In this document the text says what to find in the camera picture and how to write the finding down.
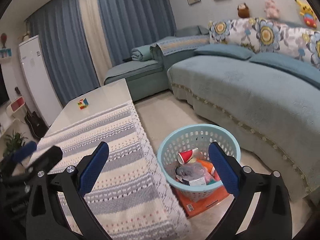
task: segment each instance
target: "plastic bag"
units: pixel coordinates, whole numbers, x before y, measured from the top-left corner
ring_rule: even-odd
[[[213,177],[201,163],[186,163],[177,168],[177,175],[185,181],[193,181],[204,178],[206,184],[214,182]]]

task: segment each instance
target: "laundry basket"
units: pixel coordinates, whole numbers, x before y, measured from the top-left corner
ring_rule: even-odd
[[[193,202],[210,196],[218,187],[222,186],[217,181],[207,186],[189,186],[177,182],[176,168],[180,166],[178,153],[199,149],[196,158],[210,161],[208,148],[210,143],[217,141],[227,155],[231,155],[240,162],[240,146],[234,136],[227,130],[212,124],[195,124],[180,128],[171,133],[160,145],[157,153],[158,163],[170,185],[180,190]]]

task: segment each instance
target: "curtain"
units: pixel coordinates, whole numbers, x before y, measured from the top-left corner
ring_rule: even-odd
[[[97,87],[78,0],[51,0],[28,18],[39,35],[52,85],[63,106]]]
[[[176,25],[169,0],[98,0],[113,65],[131,49],[172,36]]]
[[[108,47],[103,34],[97,0],[79,0],[85,37],[99,83],[104,85],[107,71],[112,68]]]

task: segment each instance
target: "lace trim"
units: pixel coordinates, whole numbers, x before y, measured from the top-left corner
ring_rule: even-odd
[[[164,207],[168,212],[170,220],[172,221],[172,226],[176,230],[176,233],[181,238],[185,237],[189,233],[189,228],[191,228],[190,223],[187,220],[182,207],[180,207],[178,200],[172,193],[170,186],[168,185],[165,176],[158,165],[156,155],[150,146],[150,142],[141,125],[134,105],[129,104],[128,107],[130,109],[133,124],[141,143],[143,154],[147,160],[149,171],[153,176],[156,190],[163,201]]]
[[[237,118],[235,118],[232,114],[230,114],[227,110],[225,110],[224,108],[222,108],[221,106],[217,106],[216,104],[209,102],[206,99],[203,99],[197,95],[195,95],[191,89],[183,86],[183,85],[179,85],[179,84],[171,84],[173,87],[179,88],[179,89],[183,89],[186,92],[189,92],[191,94],[191,96],[193,98],[196,98],[198,101],[201,101],[202,103],[212,106],[214,107],[216,110],[224,113],[226,116],[228,116],[233,122],[234,124],[238,125],[239,127],[241,127],[242,129],[254,134],[256,137],[258,137],[260,140],[262,140],[263,142],[267,143],[269,146],[273,147],[273,149],[275,151],[277,151],[279,154],[282,155],[282,158],[287,161],[288,163],[290,163],[290,165],[292,166],[292,168],[294,169],[295,172],[297,172],[300,175],[300,178],[303,182],[303,187],[305,188],[305,191],[307,194],[310,194],[311,188],[310,185],[308,183],[308,179],[307,176],[304,174],[304,172],[302,171],[302,169],[289,157],[289,155],[287,155],[287,153],[281,149],[281,147],[279,147],[275,142],[273,142],[272,140],[270,140],[267,136],[265,136],[264,134],[260,133],[259,131],[256,131],[255,129],[251,128],[249,125],[241,122],[240,120],[238,120]]]

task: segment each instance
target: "metal screw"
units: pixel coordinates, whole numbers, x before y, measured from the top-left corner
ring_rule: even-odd
[[[38,172],[38,177],[41,178],[44,175],[44,171],[39,171]]]
[[[75,166],[69,166],[67,167],[67,172],[68,173],[73,173],[75,171],[76,167]]]
[[[279,178],[279,177],[280,177],[280,172],[279,172],[279,171],[274,171],[274,172],[273,172],[273,175],[274,175],[275,177]]]
[[[244,166],[242,169],[245,173],[250,173],[252,171],[252,169],[249,166]]]
[[[24,192],[25,193],[28,193],[30,191],[30,186],[29,185],[26,185],[25,188],[24,188]]]

